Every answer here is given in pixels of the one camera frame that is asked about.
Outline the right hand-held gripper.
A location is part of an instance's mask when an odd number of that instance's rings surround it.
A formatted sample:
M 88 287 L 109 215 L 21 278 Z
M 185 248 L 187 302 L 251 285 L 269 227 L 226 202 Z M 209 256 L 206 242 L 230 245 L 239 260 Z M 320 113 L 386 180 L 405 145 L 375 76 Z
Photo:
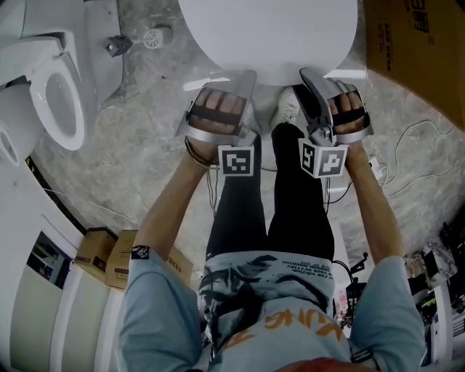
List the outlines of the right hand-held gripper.
M 373 134 L 368 112 L 363 105 L 350 113 L 331 115 L 328 101 L 340 94 L 360 93 L 356 86 L 324 78 L 310 68 L 299 71 L 298 101 L 307 122 L 307 138 L 299 140 L 301 168 L 316 179 L 339 177 L 344 170 L 348 147 Z M 335 127 L 363 117 L 364 129 L 337 134 Z

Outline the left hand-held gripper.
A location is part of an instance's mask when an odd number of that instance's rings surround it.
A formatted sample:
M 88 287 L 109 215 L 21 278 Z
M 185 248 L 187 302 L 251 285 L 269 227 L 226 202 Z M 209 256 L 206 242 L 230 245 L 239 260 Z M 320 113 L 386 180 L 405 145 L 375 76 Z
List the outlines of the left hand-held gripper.
M 225 92 L 222 109 L 243 109 L 240 115 L 221 113 L 195 104 L 196 98 L 183 114 L 176 135 L 188 137 L 213 145 L 217 148 L 217 160 L 212 166 L 226 177 L 251 177 L 254 175 L 254 142 L 259 136 L 259 126 L 254 118 L 251 96 L 256 84 L 257 74 L 253 70 L 233 70 L 224 74 L 226 82 L 208 82 L 202 89 L 214 89 Z M 235 125 L 231 134 L 208 132 L 191 124 L 192 116 L 211 121 Z

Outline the person's left forearm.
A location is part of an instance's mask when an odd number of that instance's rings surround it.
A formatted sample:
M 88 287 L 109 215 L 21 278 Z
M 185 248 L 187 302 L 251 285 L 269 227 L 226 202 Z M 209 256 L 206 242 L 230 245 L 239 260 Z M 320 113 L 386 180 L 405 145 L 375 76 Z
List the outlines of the person's left forearm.
M 162 259 L 168 259 L 187 207 L 205 173 L 205 166 L 188 152 L 184 153 L 176 171 L 142 221 L 134 239 L 135 246 L 148 247 Z

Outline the person's right forearm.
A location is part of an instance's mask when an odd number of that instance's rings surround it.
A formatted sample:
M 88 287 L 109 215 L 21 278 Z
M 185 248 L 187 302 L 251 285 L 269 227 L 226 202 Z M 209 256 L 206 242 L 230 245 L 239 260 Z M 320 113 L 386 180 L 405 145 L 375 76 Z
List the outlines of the person's right forearm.
M 373 263 L 391 256 L 402 257 L 399 225 L 360 142 L 349 146 L 345 166 L 355 188 Z

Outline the white toilet with tank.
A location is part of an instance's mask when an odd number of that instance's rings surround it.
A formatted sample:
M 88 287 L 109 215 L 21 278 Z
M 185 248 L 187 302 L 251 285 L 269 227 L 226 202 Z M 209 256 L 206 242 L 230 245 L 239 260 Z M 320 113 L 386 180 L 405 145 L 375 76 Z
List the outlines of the white toilet with tank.
M 0 0 L 0 86 L 24 77 L 18 100 L 67 150 L 83 146 L 100 105 L 123 79 L 118 0 Z

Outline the small cardboard boxes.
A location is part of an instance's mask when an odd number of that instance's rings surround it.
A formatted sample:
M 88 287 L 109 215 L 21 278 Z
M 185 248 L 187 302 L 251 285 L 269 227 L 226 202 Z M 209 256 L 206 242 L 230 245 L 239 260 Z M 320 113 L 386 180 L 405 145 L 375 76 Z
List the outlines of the small cardboard boxes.
M 105 284 L 116 288 L 119 291 L 125 291 L 129 275 L 129 259 L 136 230 L 123 230 L 119 234 L 118 240 L 111 251 L 107 261 L 105 271 Z M 184 284 L 190 287 L 191 276 L 193 273 L 193 263 L 173 245 L 166 264 L 170 270 L 182 280 Z

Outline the person's right hand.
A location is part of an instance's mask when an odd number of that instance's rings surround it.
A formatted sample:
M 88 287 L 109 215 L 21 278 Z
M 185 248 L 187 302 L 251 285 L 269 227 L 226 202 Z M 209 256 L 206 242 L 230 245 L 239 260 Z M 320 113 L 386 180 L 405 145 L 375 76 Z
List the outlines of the person's right hand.
M 349 92 L 347 94 L 340 94 L 333 99 L 328 101 L 331 115 L 335 116 L 341 113 L 350 113 L 354 110 L 357 110 L 363 106 L 359 95 L 356 92 Z M 347 122 L 344 125 L 336 126 L 335 132 L 337 134 L 349 134 L 353 132 L 358 132 L 364 129 L 365 119 L 363 117 L 354 120 L 352 122 Z

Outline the person's left hand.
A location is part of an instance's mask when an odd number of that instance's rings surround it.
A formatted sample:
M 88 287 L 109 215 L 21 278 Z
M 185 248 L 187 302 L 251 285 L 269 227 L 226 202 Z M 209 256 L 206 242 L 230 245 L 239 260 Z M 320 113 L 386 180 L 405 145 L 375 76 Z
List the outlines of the person's left hand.
M 240 115 L 243 112 L 244 99 L 235 94 L 205 88 L 199 92 L 195 104 L 221 113 Z M 231 134 L 235 131 L 235 125 L 227 125 L 197 116 L 192 116 L 191 124 L 199 129 L 218 134 Z

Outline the person's white shoe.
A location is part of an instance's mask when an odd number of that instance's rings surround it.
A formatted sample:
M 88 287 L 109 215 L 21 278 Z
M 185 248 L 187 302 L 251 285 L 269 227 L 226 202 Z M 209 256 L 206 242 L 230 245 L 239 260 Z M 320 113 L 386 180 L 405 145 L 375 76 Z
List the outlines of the person's white shoe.
M 277 109 L 270 123 L 273 131 L 279 124 L 295 125 L 300 112 L 300 104 L 292 86 L 286 87 L 278 98 Z

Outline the thin wrist bangle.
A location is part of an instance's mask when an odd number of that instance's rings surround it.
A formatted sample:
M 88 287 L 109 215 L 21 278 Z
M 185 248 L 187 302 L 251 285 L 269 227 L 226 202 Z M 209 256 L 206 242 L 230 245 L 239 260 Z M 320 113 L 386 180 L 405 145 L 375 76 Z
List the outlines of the thin wrist bangle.
M 184 143 L 186 147 L 186 151 L 189 154 L 189 156 L 192 158 L 192 160 L 199 165 L 200 167 L 204 169 L 210 169 L 215 162 L 211 161 L 209 159 L 205 159 L 202 156 L 200 156 L 196 151 L 195 148 L 192 146 L 191 141 L 188 139 L 188 137 L 184 138 Z

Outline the white power strip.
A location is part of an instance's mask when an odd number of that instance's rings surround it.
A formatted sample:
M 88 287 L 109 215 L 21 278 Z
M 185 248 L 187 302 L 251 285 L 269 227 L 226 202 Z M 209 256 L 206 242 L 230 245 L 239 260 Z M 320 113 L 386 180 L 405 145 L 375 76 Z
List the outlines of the white power strip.
M 375 178 L 379 182 L 384 182 L 389 174 L 389 167 L 385 163 L 380 163 L 378 158 L 374 155 L 368 158 L 368 162 L 371 166 L 371 170 L 375 175 Z

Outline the large cardboard box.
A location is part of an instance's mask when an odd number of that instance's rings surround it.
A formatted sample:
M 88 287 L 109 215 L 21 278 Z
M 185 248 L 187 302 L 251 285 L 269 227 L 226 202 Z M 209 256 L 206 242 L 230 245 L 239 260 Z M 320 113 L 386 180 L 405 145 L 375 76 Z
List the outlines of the large cardboard box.
M 367 66 L 465 132 L 465 0 L 363 0 Z

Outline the person's black trousers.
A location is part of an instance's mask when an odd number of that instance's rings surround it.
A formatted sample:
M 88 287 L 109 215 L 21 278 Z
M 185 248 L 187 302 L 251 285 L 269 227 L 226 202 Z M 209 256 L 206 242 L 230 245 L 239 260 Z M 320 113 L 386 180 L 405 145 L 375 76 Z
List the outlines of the person's black trousers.
M 275 213 L 265 224 L 261 197 L 262 141 L 254 142 L 254 174 L 228 177 L 222 190 L 206 256 L 242 251 L 276 251 L 332 260 L 334 238 L 323 207 L 320 180 L 304 172 L 299 160 L 303 132 L 278 124 L 271 133 L 277 173 Z

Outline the person's light blue shirt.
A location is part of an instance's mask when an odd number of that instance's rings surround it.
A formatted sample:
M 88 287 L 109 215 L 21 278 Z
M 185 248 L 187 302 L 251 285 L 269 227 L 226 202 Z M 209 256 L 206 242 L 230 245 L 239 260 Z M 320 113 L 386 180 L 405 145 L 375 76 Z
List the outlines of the person's light blue shirt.
M 274 251 L 220 254 L 198 291 L 156 252 L 129 264 L 118 372 L 270 372 L 328 358 L 378 372 L 418 372 L 426 352 L 404 262 L 382 259 L 349 335 L 332 318 L 327 259 Z

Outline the dark glass window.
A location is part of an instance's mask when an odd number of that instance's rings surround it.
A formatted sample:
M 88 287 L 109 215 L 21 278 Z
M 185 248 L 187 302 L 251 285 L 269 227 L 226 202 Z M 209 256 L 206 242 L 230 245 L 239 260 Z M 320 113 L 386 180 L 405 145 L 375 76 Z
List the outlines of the dark glass window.
M 39 233 L 27 265 L 48 282 L 63 289 L 72 259 L 43 232 Z

